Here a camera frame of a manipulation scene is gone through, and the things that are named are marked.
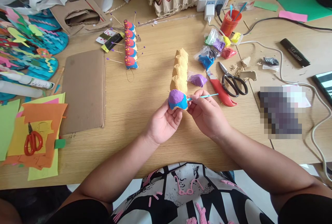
purple clay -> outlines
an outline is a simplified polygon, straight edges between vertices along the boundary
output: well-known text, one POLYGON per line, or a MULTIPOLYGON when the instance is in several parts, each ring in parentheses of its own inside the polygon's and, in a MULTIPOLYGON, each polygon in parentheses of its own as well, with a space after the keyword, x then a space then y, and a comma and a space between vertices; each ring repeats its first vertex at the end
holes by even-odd
POLYGON ((172 104, 178 104, 183 100, 184 94, 176 89, 169 93, 168 101, 172 104))
POLYGON ((225 46, 225 43, 217 38, 217 39, 215 40, 215 42, 213 43, 213 46, 214 46, 219 52, 221 52, 222 49, 223 49, 224 46, 225 46))
POLYGON ((201 88, 203 88, 203 86, 205 85, 205 83, 208 81, 207 78, 205 78, 203 75, 201 74, 195 74, 192 75, 190 77, 190 82, 192 82, 194 85, 199 86, 201 88))

black marker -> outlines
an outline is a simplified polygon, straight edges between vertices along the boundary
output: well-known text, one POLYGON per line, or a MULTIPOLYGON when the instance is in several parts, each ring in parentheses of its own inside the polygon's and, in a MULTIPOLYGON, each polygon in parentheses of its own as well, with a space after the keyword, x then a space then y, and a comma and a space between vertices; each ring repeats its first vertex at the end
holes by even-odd
POLYGON ((286 38, 280 44, 294 57, 294 59, 302 66, 309 66, 310 61, 286 38))
POLYGON ((101 48, 104 49, 106 53, 108 53, 117 43, 119 43, 123 39, 123 37, 125 36, 124 34, 125 33, 113 35, 111 38, 108 39, 108 41, 105 42, 104 45, 101 46, 101 48))

hand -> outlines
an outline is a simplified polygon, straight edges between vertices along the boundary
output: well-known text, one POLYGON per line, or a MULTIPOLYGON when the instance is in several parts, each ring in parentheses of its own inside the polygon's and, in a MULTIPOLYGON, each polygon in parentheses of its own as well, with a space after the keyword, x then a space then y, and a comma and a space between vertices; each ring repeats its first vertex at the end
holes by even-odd
POLYGON ((225 137, 231 131, 231 126, 227 122, 218 103, 212 98, 200 98, 209 95, 203 89, 197 90, 193 95, 188 95, 193 101, 188 103, 188 113, 193 117, 198 128, 211 138, 217 141, 225 137))
POLYGON ((171 110, 168 99, 151 116, 143 135, 157 144, 167 141, 177 130, 182 119, 182 110, 171 110))

person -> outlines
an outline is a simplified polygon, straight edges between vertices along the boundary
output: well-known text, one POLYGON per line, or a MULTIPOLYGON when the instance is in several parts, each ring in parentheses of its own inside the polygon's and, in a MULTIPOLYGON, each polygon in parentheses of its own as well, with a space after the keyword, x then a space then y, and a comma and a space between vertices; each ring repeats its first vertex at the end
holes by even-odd
MULTIPOLYGON (((279 223, 331 221, 332 192, 279 152, 234 129, 220 106, 198 90, 188 113, 207 137, 217 143, 259 186, 271 195, 279 223)), ((178 129, 183 111, 166 100, 145 130, 80 184, 48 220, 52 223, 273 223, 227 173, 200 163, 180 162, 152 172, 141 189, 117 209, 112 203, 160 144, 178 129)))

red scissors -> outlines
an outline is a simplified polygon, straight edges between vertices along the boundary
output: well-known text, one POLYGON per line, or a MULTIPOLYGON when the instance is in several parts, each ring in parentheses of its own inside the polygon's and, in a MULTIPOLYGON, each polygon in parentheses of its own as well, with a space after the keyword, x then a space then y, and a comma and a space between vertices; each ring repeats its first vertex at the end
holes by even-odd
POLYGON ((27 156, 31 156, 35 153, 35 151, 41 150, 41 148, 43 146, 43 138, 37 131, 32 130, 30 123, 28 124, 28 128, 29 128, 29 134, 27 135, 27 139, 25 140, 24 153, 27 156))

